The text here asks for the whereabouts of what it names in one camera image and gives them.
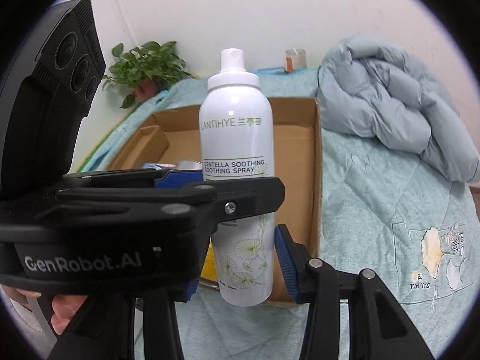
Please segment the person left hand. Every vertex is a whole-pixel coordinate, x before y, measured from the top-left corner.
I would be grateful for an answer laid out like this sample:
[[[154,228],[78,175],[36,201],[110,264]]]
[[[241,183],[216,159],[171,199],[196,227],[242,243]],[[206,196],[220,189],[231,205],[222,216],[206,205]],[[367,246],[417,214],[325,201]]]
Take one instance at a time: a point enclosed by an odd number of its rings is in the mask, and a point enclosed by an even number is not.
[[[32,330],[41,332],[41,325],[37,321],[29,304],[30,300],[41,297],[40,292],[15,289],[1,285],[1,294],[10,299],[13,315],[22,323],[30,326]],[[53,311],[49,321],[56,334],[62,335],[76,312],[86,300],[84,295],[55,295],[51,303]]]

